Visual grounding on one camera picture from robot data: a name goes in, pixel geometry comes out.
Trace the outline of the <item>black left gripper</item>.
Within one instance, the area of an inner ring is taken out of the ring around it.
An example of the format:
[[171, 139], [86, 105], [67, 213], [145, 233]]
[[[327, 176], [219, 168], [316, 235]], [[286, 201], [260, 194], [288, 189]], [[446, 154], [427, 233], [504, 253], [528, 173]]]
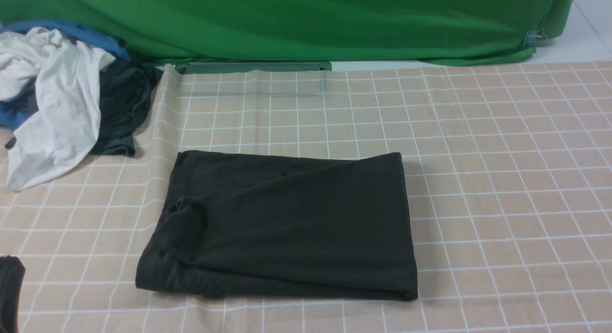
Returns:
[[18, 332], [18, 305], [25, 267], [18, 257], [0, 257], [0, 331]]

